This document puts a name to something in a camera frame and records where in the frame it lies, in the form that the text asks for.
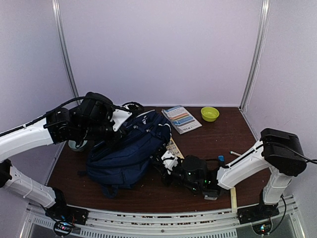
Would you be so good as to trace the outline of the yellow pink spine paperback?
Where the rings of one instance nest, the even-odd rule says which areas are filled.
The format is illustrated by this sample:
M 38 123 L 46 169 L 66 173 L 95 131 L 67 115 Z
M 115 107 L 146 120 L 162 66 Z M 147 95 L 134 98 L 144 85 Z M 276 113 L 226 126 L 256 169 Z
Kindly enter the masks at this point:
M 184 159 L 184 156 L 182 155 L 181 151 L 177 147 L 175 141 L 173 138 L 170 138 L 169 143 L 166 146 L 167 150 L 172 153 L 173 156 L 179 157 L 181 159 Z

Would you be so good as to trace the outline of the navy blue student backpack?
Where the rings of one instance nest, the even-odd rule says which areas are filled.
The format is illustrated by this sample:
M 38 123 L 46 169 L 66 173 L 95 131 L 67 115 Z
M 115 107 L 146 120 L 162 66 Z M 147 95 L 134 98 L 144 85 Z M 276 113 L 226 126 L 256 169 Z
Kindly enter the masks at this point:
M 171 138 L 170 121 L 155 110 L 144 112 L 126 124 L 127 135 L 116 144 L 104 140 L 96 143 L 86 160 L 86 168 L 78 171 L 98 183 L 107 198 L 119 189 L 131 189 L 147 172 L 151 156 Z

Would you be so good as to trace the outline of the blue striped reader book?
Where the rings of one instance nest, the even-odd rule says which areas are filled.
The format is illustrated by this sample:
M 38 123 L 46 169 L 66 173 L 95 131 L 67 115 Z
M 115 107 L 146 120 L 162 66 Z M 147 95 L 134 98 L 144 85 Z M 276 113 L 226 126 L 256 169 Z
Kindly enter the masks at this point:
M 179 134 L 184 134 L 202 127 L 202 124 L 183 106 L 163 109 L 161 112 L 171 122 Z

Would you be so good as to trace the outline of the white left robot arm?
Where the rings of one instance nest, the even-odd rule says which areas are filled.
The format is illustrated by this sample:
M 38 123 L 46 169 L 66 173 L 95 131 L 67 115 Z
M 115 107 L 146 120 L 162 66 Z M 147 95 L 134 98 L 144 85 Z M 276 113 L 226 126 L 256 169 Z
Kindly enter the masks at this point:
M 73 99 L 46 112 L 44 115 L 0 134 L 0 185 L 24 198 L 42 205 L 48 215 L 60 220 L 72 218 L 61 190 L 45 186 L 24 175 L 10 157 L 41 146 L 74 141 L 77 146 L 85 141 L 105 140 L 114 144 L 123 136 L 122 125 L 132 116 L 126 106 L 117 106 L 99 94 L 88 92 L 76 100 L 71 109 L 66 105 Z

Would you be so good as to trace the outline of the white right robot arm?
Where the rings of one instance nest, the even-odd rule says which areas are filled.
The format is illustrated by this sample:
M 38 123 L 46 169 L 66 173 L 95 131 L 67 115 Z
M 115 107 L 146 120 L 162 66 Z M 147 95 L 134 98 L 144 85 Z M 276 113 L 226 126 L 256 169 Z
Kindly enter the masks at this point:
M 277 205 L 292 178 L 301 174 L 308 163 L 317 162 L 304 156 L 297 135 L 272 128 L 262 130 L 260 139 L 232 162 L 227 164 L 219 156 L 218 167 L 213 170 L 208 169 L 206 160 L 193 155 L 181 159 L 165 147 L 159 148 L 150 159 L 166 185 L 176 181 L 209 200 L 218 199 L 223 190 L 232 189 L 257 172 L 270 169 L 270 179 L 260 192 L 259 203 L 237 210 L 240 224 L 277 216 Z

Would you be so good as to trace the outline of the pale green ceramic bowl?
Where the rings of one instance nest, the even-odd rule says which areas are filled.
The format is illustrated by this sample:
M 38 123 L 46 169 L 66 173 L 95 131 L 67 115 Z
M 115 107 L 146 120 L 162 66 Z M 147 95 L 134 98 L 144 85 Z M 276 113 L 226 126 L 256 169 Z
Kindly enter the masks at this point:
M 87 140 L 84 140 L 82 143 L 77 144 L 75 141 L 69 140 L 68 147 L 75 152 L 82 152 L 87 148 Z

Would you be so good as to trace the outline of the white charger box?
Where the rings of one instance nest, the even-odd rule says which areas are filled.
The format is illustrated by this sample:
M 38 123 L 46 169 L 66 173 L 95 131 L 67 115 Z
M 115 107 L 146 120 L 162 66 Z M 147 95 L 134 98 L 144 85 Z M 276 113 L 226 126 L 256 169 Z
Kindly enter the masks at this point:
M 218 199 L 218 196 L 204 195 L 205 200 L 215 201 Z

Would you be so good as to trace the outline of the blue black highlighter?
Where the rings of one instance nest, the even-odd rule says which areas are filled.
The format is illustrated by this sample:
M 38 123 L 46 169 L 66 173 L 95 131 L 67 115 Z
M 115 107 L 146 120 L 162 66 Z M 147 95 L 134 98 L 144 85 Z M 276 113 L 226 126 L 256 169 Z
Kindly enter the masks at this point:
M 218 160 L 219 160 L 220 162 L 225 162 L 223 155 L 219 155 L 219 156 L 218 156 Z

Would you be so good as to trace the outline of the lime green plastic bowl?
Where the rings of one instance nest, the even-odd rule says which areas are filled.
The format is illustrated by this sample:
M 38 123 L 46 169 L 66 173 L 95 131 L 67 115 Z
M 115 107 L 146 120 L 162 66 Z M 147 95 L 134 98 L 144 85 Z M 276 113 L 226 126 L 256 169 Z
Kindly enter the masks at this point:
M 219 117 L 219 111 L 214 107 L 203 107 L 201 109 L 202 119 L 207 122 L 214 122 Z

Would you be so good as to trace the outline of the grey marker pen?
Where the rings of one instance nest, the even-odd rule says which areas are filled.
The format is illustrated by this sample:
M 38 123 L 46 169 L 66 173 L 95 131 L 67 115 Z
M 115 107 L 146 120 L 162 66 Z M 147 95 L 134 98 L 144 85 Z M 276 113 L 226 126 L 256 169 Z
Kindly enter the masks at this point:
M 241 154 L 236 153 L 236 152 L 234 152 L 234 151 L 229 151 L 229 153 L 230 153 L 231 155 L 234 155 L 234 156 L 237 156 L 237 157 L 241 156 Z

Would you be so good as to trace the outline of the pale yellow highlighter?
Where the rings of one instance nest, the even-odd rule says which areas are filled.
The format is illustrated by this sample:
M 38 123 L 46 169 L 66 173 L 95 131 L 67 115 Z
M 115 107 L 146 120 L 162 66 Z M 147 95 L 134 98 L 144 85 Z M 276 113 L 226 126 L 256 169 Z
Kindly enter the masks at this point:
M 234 187 L 230 189 L 230 200 L 231 200 L 231 211 L 232 213 L 236 213 L 238 208 L 237 208 L 236 188 Z

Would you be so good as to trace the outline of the left aluminium corner post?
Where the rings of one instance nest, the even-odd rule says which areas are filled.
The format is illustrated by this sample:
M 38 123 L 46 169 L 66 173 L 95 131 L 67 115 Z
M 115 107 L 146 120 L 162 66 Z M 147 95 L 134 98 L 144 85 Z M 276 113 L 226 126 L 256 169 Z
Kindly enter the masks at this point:
M 56 23 L 57 33 L 59 37 L 59 44 L 61 48 L 62 59 L 64 62 L 67 79 L 68 79 L 73 97 L 78 97 L 79 93 L 78 93 L 78 89 L 77 89 L 75 79 L 73 76 L 73 71 L 71 67 L 71 62 L 69 58 L 69 53 L 68 53 L 64 29 L 63 29 L 60 3 L 58 0 L 52 0 L 52 8 L 53 8 L 53 15 L 54 15 L 55 23 Z

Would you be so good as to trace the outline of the aluminium corner post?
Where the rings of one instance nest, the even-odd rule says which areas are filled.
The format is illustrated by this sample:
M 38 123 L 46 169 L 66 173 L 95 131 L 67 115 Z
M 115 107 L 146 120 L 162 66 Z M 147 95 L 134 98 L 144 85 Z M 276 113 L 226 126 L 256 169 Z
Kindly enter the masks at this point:
M 57 33 L 59 37 L 59 44 L 61 48 L 62 59 L 64 62 L 67 79 L 68 79 L 73 97 L 78 97 L 79 93 L 78 93 L 78 89 L 77 89 L 75 79 L 73 76 L 73 71 L 71 67 L 71 62 L 69 58 L 69 53 L 68 53 L 64 29 L 63 29 L 60 3 L 58 0 L 52 0 L 52 8 L 53 8 L 53 15 L 54 15 L 55 23 L 56 23 Z
M 270 2 L 271 2 L 270 0 L 262 1 L 261 14 L 260 14 L 258 33 L 257 33 L 257 39 L 256 39 L 255 48 L 254 48 L 253 58 L 251 62 L 250 71 L 248 74 L 246 87 L 245 87 L 242 101 L 239 107 L 240 111 L 243 113 L 246 113 L 247 111 L 247 105 L 251 98 L 253 86 L 254 86 L 258 68 L 259 68 L 260 57 L 264 47 L 265 35 L 267 32 Z

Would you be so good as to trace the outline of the right aluminium corner post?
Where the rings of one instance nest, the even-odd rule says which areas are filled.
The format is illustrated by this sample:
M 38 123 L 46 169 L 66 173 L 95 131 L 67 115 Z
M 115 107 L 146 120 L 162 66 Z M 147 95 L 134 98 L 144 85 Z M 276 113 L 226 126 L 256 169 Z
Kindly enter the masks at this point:
M 258 33 L 257 33 L 257 39 L 256 39 L 255 48 L 254 48 L 253 58 L 251 62 L 250 71 L 248 74 L 246 87 L 245 87 L 242 101 L 239 107 L 240 111 L 243 113 L 246 113 L 247 111 L 247 105 L 251 98 L 253 86 L 254 86 L 258 68 L 259 68 L 260 57 L 264 47 L 265 35 L 267 32 L 270 2 L 271 2 L 270 0 L 262 1 L 261 14 L 260 14 Z

